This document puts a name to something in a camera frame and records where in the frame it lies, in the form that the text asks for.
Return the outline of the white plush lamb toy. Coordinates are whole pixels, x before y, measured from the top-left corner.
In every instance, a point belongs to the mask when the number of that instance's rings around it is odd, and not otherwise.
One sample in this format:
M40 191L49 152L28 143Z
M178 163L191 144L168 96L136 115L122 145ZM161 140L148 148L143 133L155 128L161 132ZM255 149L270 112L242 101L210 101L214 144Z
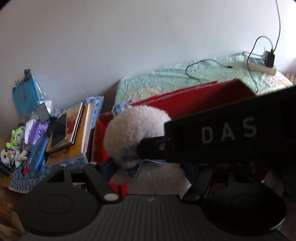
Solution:
M171 120L161 109L118 104L106 128L104 148L119 168L112 174L114 184L126 184L128 194L178 195L183 197L191 184L177 163L161 158L143 158L137 147L145 138L165 134L164 124Z

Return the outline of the red cardboard storage box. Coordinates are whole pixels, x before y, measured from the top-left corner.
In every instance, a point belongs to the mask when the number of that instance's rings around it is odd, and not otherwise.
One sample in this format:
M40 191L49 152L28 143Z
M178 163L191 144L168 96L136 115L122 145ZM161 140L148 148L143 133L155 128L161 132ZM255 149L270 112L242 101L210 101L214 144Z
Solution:
M168 121L253 96L234 79L120 103L98 117L92 159L102 166L108 184L123 194L183 196L191 184L180 165L140 158L135 152L138 144L163 136Z

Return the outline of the stack of books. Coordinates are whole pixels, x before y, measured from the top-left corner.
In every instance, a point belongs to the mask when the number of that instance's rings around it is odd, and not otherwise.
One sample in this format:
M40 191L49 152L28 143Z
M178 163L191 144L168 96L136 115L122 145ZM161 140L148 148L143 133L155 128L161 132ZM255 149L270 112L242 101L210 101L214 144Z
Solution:
M65 134L54 138L50 136L46 148L46 166L54 166L85 156L85 148L91 128L94 103L78 103L62 111L58 117L66 116Z

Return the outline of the small black mirror stand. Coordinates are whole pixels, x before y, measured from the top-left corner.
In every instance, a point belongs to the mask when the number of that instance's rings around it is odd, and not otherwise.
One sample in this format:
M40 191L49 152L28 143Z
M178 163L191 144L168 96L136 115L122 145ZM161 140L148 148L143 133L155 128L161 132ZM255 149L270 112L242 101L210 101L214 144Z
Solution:
M41 123L47 122L49 124L48 130L47 130L47 136L49 137L52 134L54 123L55 123L57 117L49 114L49 112L46 108L46 105L44 103L41 103L36 108L36 112L37 112L37 115L38 115Z

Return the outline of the green frog plush toy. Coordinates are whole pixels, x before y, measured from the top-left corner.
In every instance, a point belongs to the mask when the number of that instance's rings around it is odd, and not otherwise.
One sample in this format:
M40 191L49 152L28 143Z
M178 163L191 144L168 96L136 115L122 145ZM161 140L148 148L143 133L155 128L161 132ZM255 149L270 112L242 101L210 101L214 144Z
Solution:
M11 131L11 139L6 143L6 148L15 150L20 148L25 139L25 126L20 126L15 130Z

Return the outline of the white panda plush toy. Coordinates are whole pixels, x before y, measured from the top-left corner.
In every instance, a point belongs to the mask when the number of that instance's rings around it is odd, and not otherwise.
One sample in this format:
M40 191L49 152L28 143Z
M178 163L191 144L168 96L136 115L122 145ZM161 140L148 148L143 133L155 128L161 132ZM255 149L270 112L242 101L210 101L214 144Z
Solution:
M14 152L9 149L2 149L1 150L1 162L6 166L11 166L14 159Z

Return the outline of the pastel patterned bed sheet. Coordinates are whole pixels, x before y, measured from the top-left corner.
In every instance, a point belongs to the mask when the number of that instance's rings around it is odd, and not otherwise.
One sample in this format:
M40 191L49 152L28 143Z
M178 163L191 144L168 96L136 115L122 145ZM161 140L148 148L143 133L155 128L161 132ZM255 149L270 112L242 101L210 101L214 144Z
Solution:
M149 97L213 81L240 79L257 95L292 86L281 72L276 75L248 71L247 53L215 58L202 63L181 63L144 74L123 78L117 87L114 105L134 103Z

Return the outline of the white power strip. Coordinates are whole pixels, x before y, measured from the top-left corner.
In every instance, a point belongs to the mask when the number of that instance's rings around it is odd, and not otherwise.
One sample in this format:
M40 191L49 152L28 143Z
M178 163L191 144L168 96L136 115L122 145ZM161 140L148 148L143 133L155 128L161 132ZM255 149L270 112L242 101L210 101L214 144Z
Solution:
M266 73L270 75L276 75L277 69L275 67L269 68L266 67L264 64L264 60L261 57L258 57L257 55L253 56L251 55L248 58L249 52L241 52L241 54L244 57L244 66L246 69L249 69L250 71L257 71L261 73Z

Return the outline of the black charger plug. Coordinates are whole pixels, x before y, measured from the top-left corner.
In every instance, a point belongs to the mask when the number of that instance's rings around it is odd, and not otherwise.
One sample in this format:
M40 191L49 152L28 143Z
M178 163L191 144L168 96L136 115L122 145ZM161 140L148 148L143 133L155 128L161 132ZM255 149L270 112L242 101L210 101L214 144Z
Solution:
M274 50L273 49L271 49L270 51L265 51L265 53L264 53L264 64L266 65L266 67L273 68L274 59L275 59L275 55L274 55Z

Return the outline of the blue notebook in plastic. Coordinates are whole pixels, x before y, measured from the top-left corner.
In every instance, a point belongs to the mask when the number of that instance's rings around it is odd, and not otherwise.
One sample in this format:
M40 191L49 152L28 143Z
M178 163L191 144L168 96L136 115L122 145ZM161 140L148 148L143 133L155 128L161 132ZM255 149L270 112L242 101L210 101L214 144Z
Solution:
M20 119L32 113L43 100L42 91L30 69L25 69L23 79L15 82L12 95Z

